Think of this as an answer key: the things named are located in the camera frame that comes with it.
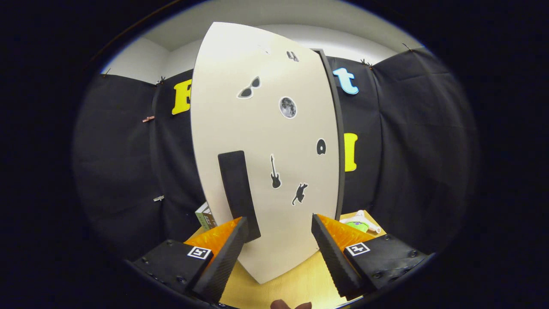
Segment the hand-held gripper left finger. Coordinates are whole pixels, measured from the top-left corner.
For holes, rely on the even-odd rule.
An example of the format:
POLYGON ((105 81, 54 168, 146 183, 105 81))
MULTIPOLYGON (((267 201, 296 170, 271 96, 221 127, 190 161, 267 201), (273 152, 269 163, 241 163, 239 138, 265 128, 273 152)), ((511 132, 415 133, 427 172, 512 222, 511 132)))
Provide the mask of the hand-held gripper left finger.
POLYGON ((133 269, 178 297, 218 303, 249 232, 239 217, 191 239, 165 240, 133 262, 133 269))

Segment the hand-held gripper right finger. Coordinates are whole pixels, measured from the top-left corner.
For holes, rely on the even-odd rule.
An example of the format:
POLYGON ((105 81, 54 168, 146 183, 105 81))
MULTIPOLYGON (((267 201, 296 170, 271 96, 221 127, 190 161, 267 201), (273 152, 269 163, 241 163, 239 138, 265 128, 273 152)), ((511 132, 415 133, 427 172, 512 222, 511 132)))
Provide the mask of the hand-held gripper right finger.
POLYGON ((429 258, 389 233, 373 236, 320 214, 312 216, 311 232, 347 300, 390 289, 429 258))

